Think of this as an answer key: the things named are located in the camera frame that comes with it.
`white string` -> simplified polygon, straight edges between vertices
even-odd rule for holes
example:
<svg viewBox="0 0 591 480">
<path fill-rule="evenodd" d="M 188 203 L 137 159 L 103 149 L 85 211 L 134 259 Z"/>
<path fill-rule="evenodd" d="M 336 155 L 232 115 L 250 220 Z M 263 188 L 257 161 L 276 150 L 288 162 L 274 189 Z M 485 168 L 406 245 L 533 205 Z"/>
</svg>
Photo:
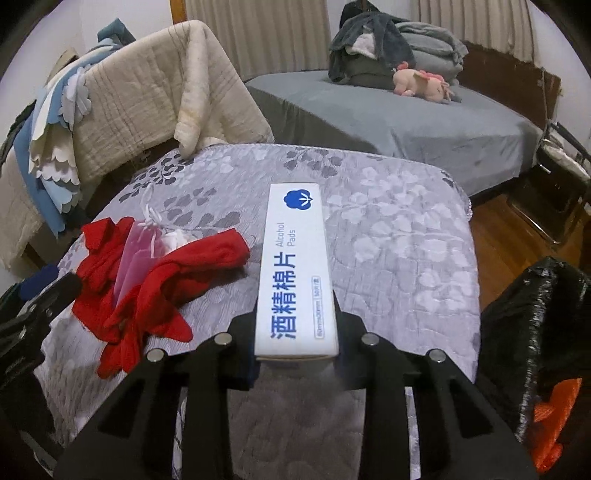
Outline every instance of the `white string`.
<svg viewBox="0 0 591 480">
<path fill-rule="evenodd" d="M 140 205 L 144 213 L 144 221 L 138 224 L 141 227 L 152 230 L 152 239 L 150 240 L 151 258 L 155 258 L 156 234 L 158 232 L 158 228 L 160 227 L 160 223 L 162 222 L 162 217 L 160 216 L 160 214 L 156 210 L 154 210 L 149 204 L 153 192 L 154 186 L 152 184 L 149 184 L 148 187 L 144 190 L 144 193 L 142 194 Z"/>
</svg>

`wooden floor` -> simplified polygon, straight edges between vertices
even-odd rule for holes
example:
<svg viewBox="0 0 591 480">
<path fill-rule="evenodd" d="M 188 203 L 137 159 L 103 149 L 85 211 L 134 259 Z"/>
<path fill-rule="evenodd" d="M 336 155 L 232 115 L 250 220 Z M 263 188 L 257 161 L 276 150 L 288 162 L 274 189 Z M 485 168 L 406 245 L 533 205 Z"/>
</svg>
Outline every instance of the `wooden floor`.
<svg viewBox="0 0 591 480">
<path fill-rule="evenodd" d="M 547 255 L 578 266 L 587 219 L 585 216 L 569 240 L 554 250 L 507 205 L 506 195 L 475 207 L 470 227 L 478 261 L 480 308 L 495 300 L 521 272 Z"/>
</svg>

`pillow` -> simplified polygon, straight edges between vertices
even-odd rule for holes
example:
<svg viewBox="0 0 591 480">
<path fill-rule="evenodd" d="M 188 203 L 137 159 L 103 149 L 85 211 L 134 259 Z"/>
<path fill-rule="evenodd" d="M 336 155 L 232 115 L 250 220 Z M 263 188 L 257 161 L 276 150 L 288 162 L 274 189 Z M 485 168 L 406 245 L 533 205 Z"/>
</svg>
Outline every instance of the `pillow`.
<svg viewBox="0 0 591 480">
<path fill-rule="evenodd" d="M 439 57 L 453 57 L 453 47 L 443 40 L 416 33 L 403 33 L 402 36 L 413 51 L 419 50 Z"/>
<path fill-rule="evenodd" d="M 415 67 L 417 70 L 441 75 L 447 83 L 451 83 L 464 69 L 461 64 L 456 64 L 452 59 L 443 59 L 423 51 L 413 50 L 413 55 L 417 61 Z"/>
</svg>

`blanket pile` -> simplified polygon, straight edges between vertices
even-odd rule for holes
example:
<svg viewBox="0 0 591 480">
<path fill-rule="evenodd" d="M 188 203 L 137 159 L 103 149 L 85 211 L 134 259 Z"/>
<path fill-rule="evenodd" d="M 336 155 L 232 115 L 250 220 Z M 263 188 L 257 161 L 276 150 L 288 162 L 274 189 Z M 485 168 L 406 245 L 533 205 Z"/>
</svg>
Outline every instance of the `blanket pile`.
<svg viewBox="0 0 591 480">
<path fill-rule="evenodd" d="M 330 45 L 329 77 L 334 82 L 392 89 L 392 74 L 403 62 L 441 75 L 447 83 L 463 69 L 466 46 L 449 30 L 381 13 L 368 3 L 346 4 L 340 30 Z"/>
<path fill-rule="evenodd" d="M 137 40 L 84 75 L 92 109 L 73 131 L 82 185 L 172 137 L 183 157 L 216 143 L 273 142 L 271 127 L 200 21 Z M 0 263 L 9 266 L 44 222 L 14 149 L 2 167 L 0 204 Z"/>
</svg>

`white box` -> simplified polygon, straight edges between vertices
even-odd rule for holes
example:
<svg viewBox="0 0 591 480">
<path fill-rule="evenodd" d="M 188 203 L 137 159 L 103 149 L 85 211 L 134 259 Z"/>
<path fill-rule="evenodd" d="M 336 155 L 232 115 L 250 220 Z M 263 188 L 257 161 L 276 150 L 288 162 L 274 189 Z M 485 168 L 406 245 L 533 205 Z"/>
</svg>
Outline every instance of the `white box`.
<svg viewBox="0 0 591 480">
<path fill-rule="evenodd" d="M 255 355 L 297 360 L 338 353 L 320 187 L 274 183 L 262 248 Z"/>
</svg>

